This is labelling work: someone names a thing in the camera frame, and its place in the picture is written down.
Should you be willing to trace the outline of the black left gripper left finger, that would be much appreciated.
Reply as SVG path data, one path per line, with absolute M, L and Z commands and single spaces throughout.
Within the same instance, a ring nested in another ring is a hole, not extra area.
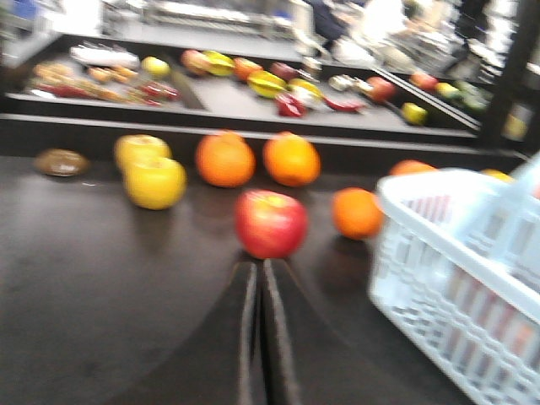
M 109 404 L 253 404 L 257 266 L 235 265 L 227 288 L 170 357 Z

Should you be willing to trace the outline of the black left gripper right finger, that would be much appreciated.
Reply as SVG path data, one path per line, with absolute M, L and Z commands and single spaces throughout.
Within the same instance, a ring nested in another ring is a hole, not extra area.
M 312 306 L 283 260 L 262 265 L 274 404 L 462 404 L 463 394 L 373 305 L 347 340 Z

